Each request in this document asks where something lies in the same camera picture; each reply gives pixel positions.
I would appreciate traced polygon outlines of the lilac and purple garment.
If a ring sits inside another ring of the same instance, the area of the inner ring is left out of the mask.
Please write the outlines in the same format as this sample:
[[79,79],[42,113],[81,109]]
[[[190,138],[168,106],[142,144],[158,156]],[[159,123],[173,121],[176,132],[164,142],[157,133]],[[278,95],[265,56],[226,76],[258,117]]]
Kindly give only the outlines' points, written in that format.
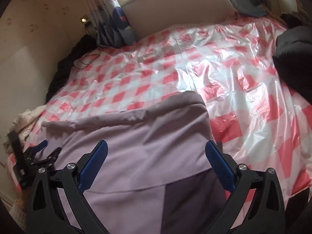
[[108,157],[84,195],[110,233],[202,233],[225,203],[205,156],[213,135],[202,97],[186,91],[151,107],[41,125],[56,168],[100,140]]

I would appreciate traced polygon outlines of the beige padded headboard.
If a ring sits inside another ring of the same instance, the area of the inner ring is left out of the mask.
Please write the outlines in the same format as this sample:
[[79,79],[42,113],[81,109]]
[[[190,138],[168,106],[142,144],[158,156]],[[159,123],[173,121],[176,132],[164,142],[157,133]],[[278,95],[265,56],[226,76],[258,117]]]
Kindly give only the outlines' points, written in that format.
[[235,12],[230,0],[130,0],[122,9],[140,39],[175,24],[222,23]]

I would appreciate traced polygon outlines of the red checkered plastic bed cover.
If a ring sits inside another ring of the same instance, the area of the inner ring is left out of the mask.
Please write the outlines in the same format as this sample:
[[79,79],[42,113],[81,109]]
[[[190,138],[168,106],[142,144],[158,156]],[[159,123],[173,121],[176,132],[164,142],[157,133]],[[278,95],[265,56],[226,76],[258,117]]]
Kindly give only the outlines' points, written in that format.
[[44,122],[148,108],[193,91],[206,106],[212,140],[250,169],[273,168],[289,203],[311,190],[311,105],[274,66],[276,39],[284,31],[269,18],[242,18],[175,25],[130,47],[97,47],[74,62],[24,147],[42,142]]

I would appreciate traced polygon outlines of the black clothes pile by wall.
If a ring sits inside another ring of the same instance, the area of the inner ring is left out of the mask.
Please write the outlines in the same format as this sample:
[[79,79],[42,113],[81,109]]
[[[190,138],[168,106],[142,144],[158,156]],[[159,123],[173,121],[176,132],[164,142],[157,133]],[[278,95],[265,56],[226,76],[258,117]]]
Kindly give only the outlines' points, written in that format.
[[58,62],[57,71],[48,87],[48,92],[45,96],[45,103],[47,103],[68,81],[74,62],[81,58],[87,52],[93,51],[97,48],[96,40],[84,35],[79,42],[71,49],[67,57]]

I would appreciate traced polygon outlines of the black jacket on right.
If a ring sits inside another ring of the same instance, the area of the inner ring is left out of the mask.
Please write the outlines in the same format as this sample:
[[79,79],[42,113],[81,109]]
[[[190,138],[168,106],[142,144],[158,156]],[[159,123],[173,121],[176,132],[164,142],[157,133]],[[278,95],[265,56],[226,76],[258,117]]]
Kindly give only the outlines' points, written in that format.
[[311,26],[290,14],[282,14],[288,29],[277,37],[273,55],[279,77],[311,103]]

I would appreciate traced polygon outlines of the beige quilted jacket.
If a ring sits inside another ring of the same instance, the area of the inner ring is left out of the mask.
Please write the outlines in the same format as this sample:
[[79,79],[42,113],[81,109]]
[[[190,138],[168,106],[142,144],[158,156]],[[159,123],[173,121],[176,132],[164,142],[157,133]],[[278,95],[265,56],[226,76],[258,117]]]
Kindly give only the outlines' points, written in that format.
[[46,109],[47,106],[42,105],[35,108],[34,110],[28,109],[25,112],[18,114],[14,121],[12,121],[8,132],[16,132],[19,136],[21,145],[23,146],[25,144],[26,138],[29,136],[30,132],[34,128],[36,121],[43,114],[43,112],[46,111]]

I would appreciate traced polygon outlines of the blue patterned left curtain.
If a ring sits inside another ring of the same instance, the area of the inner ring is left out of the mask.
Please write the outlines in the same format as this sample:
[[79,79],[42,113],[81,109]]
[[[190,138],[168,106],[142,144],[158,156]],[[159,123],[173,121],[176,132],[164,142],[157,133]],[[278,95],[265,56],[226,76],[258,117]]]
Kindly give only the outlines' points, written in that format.
[[91,14],[99,46],[121,48],[137,42],[136,34],[117,0],[91,0]]

